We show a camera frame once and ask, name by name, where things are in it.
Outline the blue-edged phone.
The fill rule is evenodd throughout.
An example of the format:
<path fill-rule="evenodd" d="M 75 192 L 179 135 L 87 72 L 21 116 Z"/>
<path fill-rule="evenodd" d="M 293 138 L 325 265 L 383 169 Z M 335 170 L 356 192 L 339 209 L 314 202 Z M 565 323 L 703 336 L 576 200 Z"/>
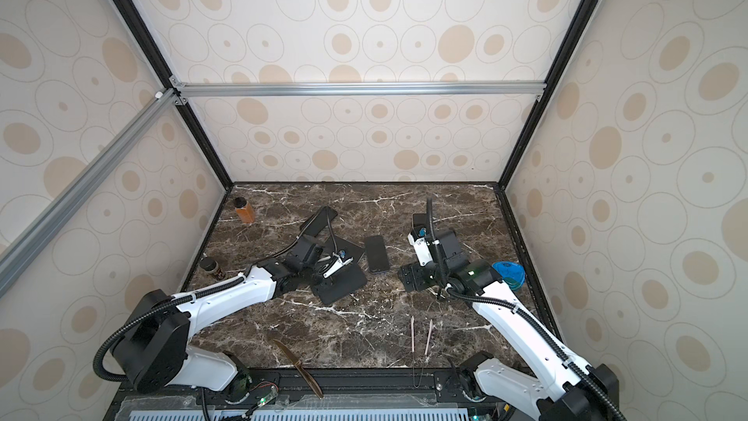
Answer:
<path fill-rule="evenodd" d="M 391 269 L 386 243 L 381 235 L 366 237 L 364 239 L 364 249 L 368 271 L 372 275 L 386 273 Z"/>

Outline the pink phone case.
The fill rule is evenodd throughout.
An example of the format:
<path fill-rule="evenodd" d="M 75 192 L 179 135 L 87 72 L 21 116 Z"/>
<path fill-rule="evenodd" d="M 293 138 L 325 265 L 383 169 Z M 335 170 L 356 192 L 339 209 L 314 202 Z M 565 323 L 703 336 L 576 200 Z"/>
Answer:
<path fill-rule="evenodd" d="M 429 221 L 426 214 L 413 214 L 412 230 L 416 236 L 425 236 L 428 232 Z"/>

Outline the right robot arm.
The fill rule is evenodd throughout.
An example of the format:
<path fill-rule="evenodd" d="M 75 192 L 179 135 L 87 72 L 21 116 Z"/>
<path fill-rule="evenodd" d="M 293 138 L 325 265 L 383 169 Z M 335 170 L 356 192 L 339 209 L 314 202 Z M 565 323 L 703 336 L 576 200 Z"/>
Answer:
<path fill-rule="evenodd" d="M 621 420 L 619 380 L 592 366 L 551 333 L 486 260 L 470 260 L 452 229 L 439 231 L 434 205 L 414 214 L 408 234 L 417 260 L 399 269 L 407 292 L 437 287 L 483 317 L 512 345 L 531 373 L 479 352 L 455 370 L 471 402 L 492 397 L 533 420 Z"/>

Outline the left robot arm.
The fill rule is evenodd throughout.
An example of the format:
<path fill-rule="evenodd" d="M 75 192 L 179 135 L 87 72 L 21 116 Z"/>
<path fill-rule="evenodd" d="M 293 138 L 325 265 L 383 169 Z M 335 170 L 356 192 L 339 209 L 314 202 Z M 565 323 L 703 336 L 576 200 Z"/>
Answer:
<path fill-rule="evenodd" d="M 148 292 L 128 321 L 97 349 L 93 373 L 103 381 L 129 382 L 140 394 L 189 386 L 237 403 L 251 390 L 245 366 L 228 353 L 193 347 L 191 340 L 245 308 L 304 285 L 321 285 L 356 264 L 363 249 L 335 234 L 336 216 L 336 210 L 320 208 L 290 245 L 253 261 L 233 278 L 180 294 Z"/>

